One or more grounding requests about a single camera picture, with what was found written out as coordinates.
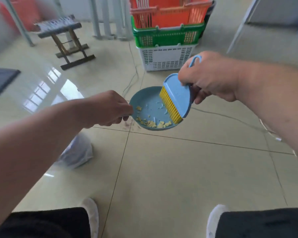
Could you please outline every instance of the white shoe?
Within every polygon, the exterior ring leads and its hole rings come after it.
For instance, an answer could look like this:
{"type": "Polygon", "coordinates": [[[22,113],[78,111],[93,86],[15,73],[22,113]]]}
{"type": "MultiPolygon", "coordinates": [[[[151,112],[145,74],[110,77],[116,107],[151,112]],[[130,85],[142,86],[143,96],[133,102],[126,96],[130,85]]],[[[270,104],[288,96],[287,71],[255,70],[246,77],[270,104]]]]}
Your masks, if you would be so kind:
{"type": "Polygon", "coordinates": [[[99,215],[95,201],[92,198],[86,198],[79,204],[79,206],[83,207],[88,214],[91,228],[91,238],[97,238],[99,229],[99,215]]]}
{"type": "Polygon", "coordinates": [[[225,205],[217,205],[211,211],[209,219],[207,220],[207,238],[215,238],[215,232],[220,220],[220,216],[229,209],[225,205]]]}

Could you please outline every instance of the plastic bag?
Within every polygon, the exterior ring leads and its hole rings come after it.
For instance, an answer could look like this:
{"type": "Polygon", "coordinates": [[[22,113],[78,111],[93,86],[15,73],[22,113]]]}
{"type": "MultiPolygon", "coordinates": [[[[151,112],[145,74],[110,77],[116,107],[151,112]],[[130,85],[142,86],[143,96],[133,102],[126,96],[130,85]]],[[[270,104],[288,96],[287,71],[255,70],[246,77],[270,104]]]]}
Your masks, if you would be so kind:
{"type": "Polygon", "coordinates": [[[91,141],[85,134],[80,132],[63,151],[54,165],[75,169],[92,157],[93,149],[91,141]]]}

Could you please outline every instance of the plastic basket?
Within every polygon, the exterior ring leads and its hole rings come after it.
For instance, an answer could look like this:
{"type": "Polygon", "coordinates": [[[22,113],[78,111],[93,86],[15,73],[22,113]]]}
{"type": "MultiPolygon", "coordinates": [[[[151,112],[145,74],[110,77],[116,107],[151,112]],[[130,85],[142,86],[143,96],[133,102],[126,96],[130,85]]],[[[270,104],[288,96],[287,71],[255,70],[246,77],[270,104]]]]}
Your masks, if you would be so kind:
{"type": "Polygon", "coordinates": [[[171,46],[196,44],[201,32],[205,29],[204,22],[195,25],[185,25],[176,28],[135,28],[134,20],[131,18],[132,32],[139,47],[171,46]]]}
{"type": "Polygon", "coordinates": [[[147,7],[130,9],[136,28],[179,27],[202,23],[212,1],[186,3],[182,7],[147,7]]]}
{"type": "Polygon", "coordinates": [[[136,41],[136,46],[146,71],[180,69],[191,57],[191,53],[196,45],[139,48],[136,41]]]}
{"type": "Polygon", "coordinates": [[[159,6],[160,8],[165,7],[179,7],[185,3],[199,2],[199,1],[210,1],[210,0],[129,0],[130,7],[135,8],[147,8],[159,6]]]}

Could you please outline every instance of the blue dustpan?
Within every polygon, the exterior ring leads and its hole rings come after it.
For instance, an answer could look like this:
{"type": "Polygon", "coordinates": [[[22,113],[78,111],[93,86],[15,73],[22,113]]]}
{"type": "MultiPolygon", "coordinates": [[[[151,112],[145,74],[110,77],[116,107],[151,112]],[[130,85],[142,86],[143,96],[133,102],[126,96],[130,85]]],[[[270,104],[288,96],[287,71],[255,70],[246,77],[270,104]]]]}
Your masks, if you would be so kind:
{"type": "MultiPolygon", "coordinates": [[[[194,56],[189,67],[194,65],[196,58],[199,58],[201,62],[202,57],[196,55],[194,56]]],[[[165,79],[163,85],[166,88],[172,102],[175,104],[180,116],[185,118],[192,104],[190,87],[181,85],[180,81],[178,80],[177,73],[169,75],[165,79]]],[[[177,124],[172,123],[166,128],[151,128],[141,124],[140,121],[137,120],[139,117],[141,120],[154,121],[157,125],[160,123],[160,121],[165,123],[172,121],[159,96],[161,89],[162,86],[144,88],[135,93],[129,102],[134,109],[134,113],[132,115],[133,119],[139,124],[139,126],[145,129],[152,131],[162,131],[177,126],[177,124]]]]}

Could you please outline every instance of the left hand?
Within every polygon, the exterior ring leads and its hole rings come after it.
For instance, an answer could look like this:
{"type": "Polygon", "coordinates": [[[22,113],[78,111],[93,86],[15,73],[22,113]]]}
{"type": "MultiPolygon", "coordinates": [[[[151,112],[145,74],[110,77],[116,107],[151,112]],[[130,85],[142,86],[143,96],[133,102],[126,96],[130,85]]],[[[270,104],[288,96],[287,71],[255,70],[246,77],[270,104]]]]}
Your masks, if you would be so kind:
{"type": "Polygon", "coordinates": [[[85,128],[90,128],[95,124],[101,126],[119,124],[122,119],[127,121],[133,114],[132,106],[113,90],[86,98],[84,102],[88,109],[85,116],[87,120],[85,128]]]}

